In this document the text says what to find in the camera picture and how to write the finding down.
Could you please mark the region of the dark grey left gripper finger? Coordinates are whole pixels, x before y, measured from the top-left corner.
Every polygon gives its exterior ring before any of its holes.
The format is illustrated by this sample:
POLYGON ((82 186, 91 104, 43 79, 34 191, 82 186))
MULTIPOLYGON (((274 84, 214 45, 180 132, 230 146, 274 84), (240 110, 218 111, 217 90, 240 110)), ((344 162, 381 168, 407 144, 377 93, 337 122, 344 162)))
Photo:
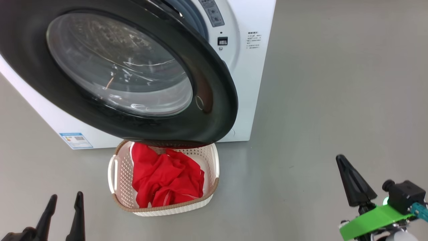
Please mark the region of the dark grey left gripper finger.
POLYGON ((85 241, 85 213, 84 213, 84 194, 81 191, 77 192, 74 203, 74 218, 72 221, 69 235, 66 236, 66 241, 85 241))
POLYGON ((55 214, 57 201, 58 201, 58 196, 56 194, 53 194, 50 197, 48 204, 44 212, 42 213, 42 216, 39 219, 39 222, 35 228, 36 235, 33 239, 34 241, 48 240, 51 218, 55 214))

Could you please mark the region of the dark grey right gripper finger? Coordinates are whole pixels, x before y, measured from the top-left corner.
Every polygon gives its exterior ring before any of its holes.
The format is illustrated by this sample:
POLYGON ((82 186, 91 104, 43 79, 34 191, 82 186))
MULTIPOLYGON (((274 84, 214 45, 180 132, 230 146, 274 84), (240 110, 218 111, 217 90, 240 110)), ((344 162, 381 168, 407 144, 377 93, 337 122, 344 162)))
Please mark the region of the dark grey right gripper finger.
POLYGON ((362 175, 342 154, 336 156, 336 163, 349 206, 357 207, 371 204, 371 201, 377 198, 378 195, 362 175))

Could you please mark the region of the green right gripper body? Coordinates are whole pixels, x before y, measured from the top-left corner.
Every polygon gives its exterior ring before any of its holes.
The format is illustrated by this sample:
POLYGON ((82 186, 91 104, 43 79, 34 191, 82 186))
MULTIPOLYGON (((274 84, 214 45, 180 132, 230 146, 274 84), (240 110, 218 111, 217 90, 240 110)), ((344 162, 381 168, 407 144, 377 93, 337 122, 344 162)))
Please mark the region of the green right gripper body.
POLYGON ((383 205, 339 225, 344 241, 356 240, 364 235, 377 235, 402 229, 414 218, 411 213, 401 214, 390 205, 383 205))

